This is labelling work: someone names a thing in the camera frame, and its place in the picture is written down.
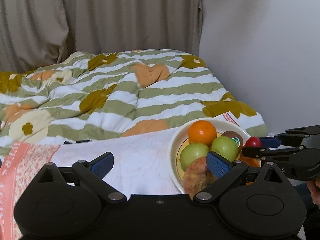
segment bed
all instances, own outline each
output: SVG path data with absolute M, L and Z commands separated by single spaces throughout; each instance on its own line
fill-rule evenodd
M 0 154 L 15 141 L 76 143 L 165 130 L 201 117 L 265 136 L 199 57 L 177 50 L 75 52 L 60 64 L 0 73 Z

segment curtain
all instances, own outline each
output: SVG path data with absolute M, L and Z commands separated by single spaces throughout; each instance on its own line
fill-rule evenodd
M 62 0 L 0 0 L 0 71 L 25 72 L 67 56 Z
M 75 51 L 177 49 L 198 55 L 201 0 L 0 0 L 0 71 Z

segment metal screw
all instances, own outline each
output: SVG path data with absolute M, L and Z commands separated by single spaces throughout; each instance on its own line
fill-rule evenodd
M 212 198 L 212 195 L 208 192 L 199 192 L 196 197 L 200 200 L 209 200 L 210 198 Z
M 108 195 L 108 198 L 113 201 L 120 200 L 124 197 L 124 195 L 120 192 L 112 192 Z

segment sticker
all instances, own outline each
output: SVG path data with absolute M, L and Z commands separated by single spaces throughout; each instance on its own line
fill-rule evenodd
M 231 138 L 239 147 L 240 146 L 240 140 L 237 137 Z

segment orange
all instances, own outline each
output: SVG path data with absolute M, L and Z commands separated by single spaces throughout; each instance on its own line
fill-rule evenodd
M 211 146 L 212 141 L 217 137 L 216 128 L 208 121 L 194 122 L 188 132 L 189 143 L 203 143 Z
M 238 160 L 247 163 L 250 167 L 260 167 L 260 163 L 259 163 L 258 159 L 244 157 L 242 152 L 240 152 L 240 158 Z

